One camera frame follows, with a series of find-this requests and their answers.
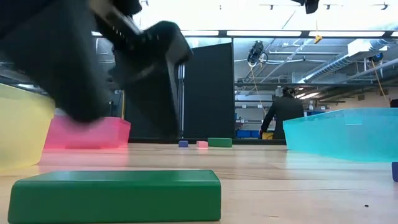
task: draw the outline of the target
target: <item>yellow object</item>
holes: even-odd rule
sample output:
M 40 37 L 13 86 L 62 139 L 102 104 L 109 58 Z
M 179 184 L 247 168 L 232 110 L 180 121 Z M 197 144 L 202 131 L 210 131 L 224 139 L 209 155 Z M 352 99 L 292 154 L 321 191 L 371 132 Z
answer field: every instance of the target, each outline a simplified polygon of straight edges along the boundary
M 260 95 L 259 90 L 258 90 L 258 88 L 257 88 L 257 84 L 256 84 L 256 77 L 254 76 L 254 72 L 253 72 L 253 67 L 255 67 L 255 65 L 251 65 L 250 62 L 249 62 L 249 67 L 250 67 L 251 76 L 253 77 L 253 83 L 254 83 L 254 87 L 255 87 L 255 89 L 256 89 L 257 95 Z M 265 109 L 264 106 L 262 105 L 262 101 L 261 101 L 261 100 L 259 100 L 259 101 L 260 101 L 260 104 L 261 104 L 261 106 L 262 106 L 262 110 L 263 110 L 264 114 L 267 114 L 267 113 L 266 113 L 266 109 Z
M 315 37 L 315 40 L 314 40 L 314 44 L 317 44 L 317 43 L 319 43 L 319 41 L 321 41 L 322 40 L 322 37 L 320 36 L 320 35 L 317 35 L 316 37 Z
M 0 171 L 38 163 L 54 116 L 54 102 L 0 84 L 0 105 Z
M 262 133 L 262 139 L 272 139 L 274 137 L 274 133 Z
M 381 86 L 381 83 L 380 83 L 379 74 L 377 74 L 377 70 L 374 71 L 374 74 L 376 76 L 377 82 L 379 83 L 379 87 L 380 87 L 381 93 L 383 94 L 384 99 L 386 99 L 386 101 L 387 101 L 387 107 L 390 107 L 391 102 L 390 102 L 390 100 L 387 99 L 386 94 L 384 93 L 383 87 Z

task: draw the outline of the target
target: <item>ductwork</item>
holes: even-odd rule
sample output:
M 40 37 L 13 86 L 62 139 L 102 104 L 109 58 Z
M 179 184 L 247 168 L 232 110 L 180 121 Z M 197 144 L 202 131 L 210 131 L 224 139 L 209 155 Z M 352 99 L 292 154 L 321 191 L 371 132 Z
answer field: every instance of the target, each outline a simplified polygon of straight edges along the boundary
M 396 30 L 398 29 L 398 24 L 390 26 L 387 29 Z M 383 48 L 387 44 L 394 42 L 394 39 L 357 39 L 348 45 L 348 50 L 305 74 L 299 83 L 311 83 L 317 78 L 333 73 L 357 60 L 375 56 L 385 50 Z
M 358 77 L 361 77 L 361 76 L 363 76 L 363 75 L 367 75 L 367 74 L 374 73 L 375 71 L 378 71 L 378 70 L 380 70 L 380 69 L 383 69 L 383 68 L 386 68 L 386 67 L 395 65 L 395 64 L 397 64 L 397 63 L 398 63 L 398 58 L 395 58 L 394 60 L 391 60 L 391 61 L 389 61 L 389 62 L 383 63 L 383 64 L 381 64 L 381 65 L 379 65 L 379 66 L 374 67 L 374 68 L 370 68 L 370 69 L 368 69 L 368 70 L 366 70 L 366 71 L 363 71 L 363 72 L 361 72 L 361 73 L 358 73 L 358 74 L 356 74 L 356 75 L 350 76 L 350 77 L 347 78 L 346 80 L 337 82 L 336 84 L 345 83 L 345 82 L 350 81 L 350 80 L 352 80 L 352 79 L 354 79 L 354 78 L 358 78 Z

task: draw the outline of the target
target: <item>pink block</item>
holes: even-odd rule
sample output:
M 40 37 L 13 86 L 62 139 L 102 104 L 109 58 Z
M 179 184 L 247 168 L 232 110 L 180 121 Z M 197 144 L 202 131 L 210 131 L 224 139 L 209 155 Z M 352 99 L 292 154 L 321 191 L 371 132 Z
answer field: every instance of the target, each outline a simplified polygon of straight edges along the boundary
M 206 141 L 197 141 L 198 148 L 208 148 L 209 144 Z
M 89 126 L 80 126 L 67 116 L 54 116 L 44 149 L 104 149 L 126 147 L 130 123 L 107 117 Z

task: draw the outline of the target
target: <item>black jacket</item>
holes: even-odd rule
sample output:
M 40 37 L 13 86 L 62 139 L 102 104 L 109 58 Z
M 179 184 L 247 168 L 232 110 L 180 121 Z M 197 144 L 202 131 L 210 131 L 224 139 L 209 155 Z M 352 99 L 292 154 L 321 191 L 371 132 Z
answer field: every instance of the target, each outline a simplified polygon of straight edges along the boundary
M 276 126 L 273 139 L 285 139 L 283 122 L 288 119 L 304 117 L 302 101 L 291 96 L 283 96 L 274 100 L 262 123 L 261 130 L 263 132 L 267 131 L 274 116 L 276 117 Z

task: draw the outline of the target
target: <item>person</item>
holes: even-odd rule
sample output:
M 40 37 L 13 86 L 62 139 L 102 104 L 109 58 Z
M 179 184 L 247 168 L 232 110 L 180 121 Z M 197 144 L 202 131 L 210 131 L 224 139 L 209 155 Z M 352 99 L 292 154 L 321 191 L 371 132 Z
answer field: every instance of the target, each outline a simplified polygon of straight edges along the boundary
M 273 139 L 285 140 L 285 132 L 283 122 L 288 119 L 304 117 L 303 103 L 301 100 L 294 98 L 294 89 L 285 87 L 282 90 L 282 97 L 274 100 L 269 111 L 261 125 L 260 135 L 267 132 L 269 123 L 274 116 L 276 117 L 276 126 Z

